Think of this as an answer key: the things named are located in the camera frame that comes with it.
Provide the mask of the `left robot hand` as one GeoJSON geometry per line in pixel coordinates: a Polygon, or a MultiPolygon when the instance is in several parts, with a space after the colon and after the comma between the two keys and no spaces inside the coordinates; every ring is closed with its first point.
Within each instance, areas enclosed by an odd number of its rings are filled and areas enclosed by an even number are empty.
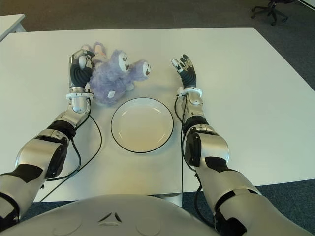
{"type": "Polygon", "coordinates": [[[95,54],[86,49],[80,49],[69,57],[69,87],[82,87],[90,81],[93,73],[95,54]]]}

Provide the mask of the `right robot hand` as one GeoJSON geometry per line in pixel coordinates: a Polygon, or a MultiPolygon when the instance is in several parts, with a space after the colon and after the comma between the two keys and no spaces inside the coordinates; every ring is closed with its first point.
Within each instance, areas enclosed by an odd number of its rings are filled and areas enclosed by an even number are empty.
{"type": "Polygon", "coordinates": [[[172,59],[171,63],[182,80],[183,88],[196,87],[197,77],[195,69],[187,55],[183,54],[180,60],[172,59]]]}

